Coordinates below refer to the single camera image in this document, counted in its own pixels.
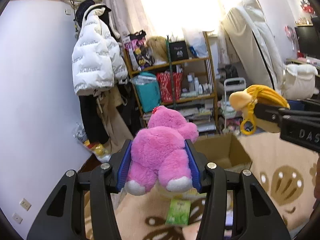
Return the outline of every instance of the electrical outlet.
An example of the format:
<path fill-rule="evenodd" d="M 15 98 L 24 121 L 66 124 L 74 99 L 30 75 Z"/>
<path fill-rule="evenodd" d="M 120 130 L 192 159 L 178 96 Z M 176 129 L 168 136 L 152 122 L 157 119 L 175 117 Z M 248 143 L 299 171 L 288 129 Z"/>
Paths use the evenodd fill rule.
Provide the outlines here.
<path fill-rule="evenodd" d="M 31 204 L 24 198 L 20 201 L 20 206 L 22 206 L 25 210 L 29 210 L 31 207 Z"/>
<path fill-rule="evenodd" d="M 20 217 L 17 213 L 14 213 L 14 214 L 12 215 L 12 218 L 13 218 L 13 220 L 16 221 L 18 224 L 21 224 L 21 222 L 22 222 L 22 217 Z"/>

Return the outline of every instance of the silver screw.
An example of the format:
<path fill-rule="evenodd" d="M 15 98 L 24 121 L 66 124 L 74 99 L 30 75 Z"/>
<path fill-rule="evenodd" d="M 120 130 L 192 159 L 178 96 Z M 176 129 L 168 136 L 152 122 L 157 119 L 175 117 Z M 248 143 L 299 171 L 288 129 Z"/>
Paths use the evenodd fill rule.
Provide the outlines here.
<path fill-rule="evenodd" d="M 75 174 L 75 172 L 74 172 L 73 170 L 70 170 L 70 171 L 67 171 L 67 172 L 66 172 L 66 175 L 67 175 L 68 177 L 72 177 L 74 174 Z"/>
<path fill-rule="evenodd" d="M 207 166 L 209 169 L 215 169 L 217 167 L 215 163 L 208 163 Z"/>
<path fill-rule="evenodd" d="M 101 164 L 100 167 L 101 167 L 101 169 L 106 170 L 106 169 L 110 168 L 110 164 L 109 163 L 103 163 L 103 164 Z"/>
<path fill-rule="evenodd" d="M 245 175 L 245 176 L 250 176 L 251 175 L 251 171 L 249 170 L 243 170 L 242 173 Z"/>

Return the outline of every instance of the banana plush keychain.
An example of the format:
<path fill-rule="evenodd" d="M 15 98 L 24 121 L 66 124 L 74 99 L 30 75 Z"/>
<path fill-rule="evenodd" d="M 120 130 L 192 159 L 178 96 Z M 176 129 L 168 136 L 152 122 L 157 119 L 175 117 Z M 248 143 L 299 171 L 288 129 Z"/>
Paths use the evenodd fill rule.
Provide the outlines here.
<path fill-rule="evenodd" d="M 245 135 L 254 134 L 257 127 L 272 133 L 280 132 L 280 128 L 276 123 L 259 119 L 254 115 L 254 107 L 257 103 L 290 109 L 290 106 L 285 98 L 283 98 L 273 89 L 264 85 L 252 85 L 244 91 L 234 92 L 230 95 L 229 102 L 236 111 L 242 111 L 243 113 L 244 120 L 240 125 L 240 129 Z M 244 125 L 247 122 L 252 123 L 252 131 L 245 130 Z"/>

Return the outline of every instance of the pink fan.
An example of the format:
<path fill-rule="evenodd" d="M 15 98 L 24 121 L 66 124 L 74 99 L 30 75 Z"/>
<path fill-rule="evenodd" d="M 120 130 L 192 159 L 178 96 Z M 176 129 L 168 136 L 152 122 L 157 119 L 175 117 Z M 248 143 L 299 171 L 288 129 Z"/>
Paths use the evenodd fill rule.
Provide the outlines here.
<path fill-rule="evenodd" d="M 287 37 L 291 40 L 292 43 L 292 51 L 295 50 L 296 48 L 296 33 L 295 31 L 290 27 L 290 26 L 286 26 L 284 28 L 285 32 L 287 33 Z"/>

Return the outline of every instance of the pink teddy bear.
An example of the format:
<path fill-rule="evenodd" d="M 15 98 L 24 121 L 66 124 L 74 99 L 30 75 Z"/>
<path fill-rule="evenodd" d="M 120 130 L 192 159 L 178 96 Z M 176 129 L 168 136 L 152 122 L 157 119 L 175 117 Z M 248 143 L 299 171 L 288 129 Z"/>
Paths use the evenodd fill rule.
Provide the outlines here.
<path fill-rule="evenodd" d="M 137 133 L 131 146 L 131 165 L 125 189 L 140 196 L 159 183 L 169 191 L 185 192 L 192 188 L 185 139 L 195 142 L 197 126 L 177 111 L 156 107 L 147 129 Z"/>

